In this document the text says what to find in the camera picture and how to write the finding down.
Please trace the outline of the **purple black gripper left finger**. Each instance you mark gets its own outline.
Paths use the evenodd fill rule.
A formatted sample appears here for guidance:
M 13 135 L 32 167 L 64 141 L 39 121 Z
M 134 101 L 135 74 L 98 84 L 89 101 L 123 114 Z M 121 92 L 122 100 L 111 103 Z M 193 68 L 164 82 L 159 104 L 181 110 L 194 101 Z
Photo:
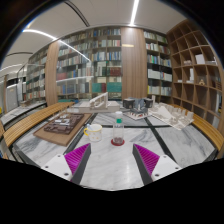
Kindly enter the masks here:
M 66 155 L 57 154 L 42 169 L 75 184 L 80 184 L 91 154 L 91 144 L 82 145 Z

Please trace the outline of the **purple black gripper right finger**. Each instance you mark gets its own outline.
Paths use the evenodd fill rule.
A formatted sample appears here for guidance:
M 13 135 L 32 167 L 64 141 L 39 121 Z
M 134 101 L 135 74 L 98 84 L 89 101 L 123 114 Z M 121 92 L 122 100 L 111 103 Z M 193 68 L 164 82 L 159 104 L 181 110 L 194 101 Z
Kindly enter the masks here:
M 132 153 L 144 185 L 181 170 L 168 155 L 159 156 L 143 146 L 134 144 Z

